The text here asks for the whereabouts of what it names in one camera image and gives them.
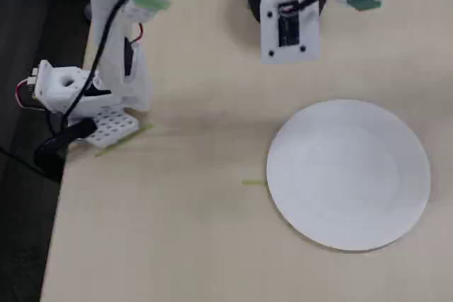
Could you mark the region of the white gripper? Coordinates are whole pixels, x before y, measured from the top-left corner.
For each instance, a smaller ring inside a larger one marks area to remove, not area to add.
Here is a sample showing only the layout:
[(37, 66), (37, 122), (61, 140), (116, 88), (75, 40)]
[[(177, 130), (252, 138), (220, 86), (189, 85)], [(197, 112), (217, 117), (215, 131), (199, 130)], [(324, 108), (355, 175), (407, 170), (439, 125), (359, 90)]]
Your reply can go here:
[(302, 1), (260, 0), (260, 48), (265, 63), (296, 63), (319, 57), (319, 2), (299, 10), (297, 5)]

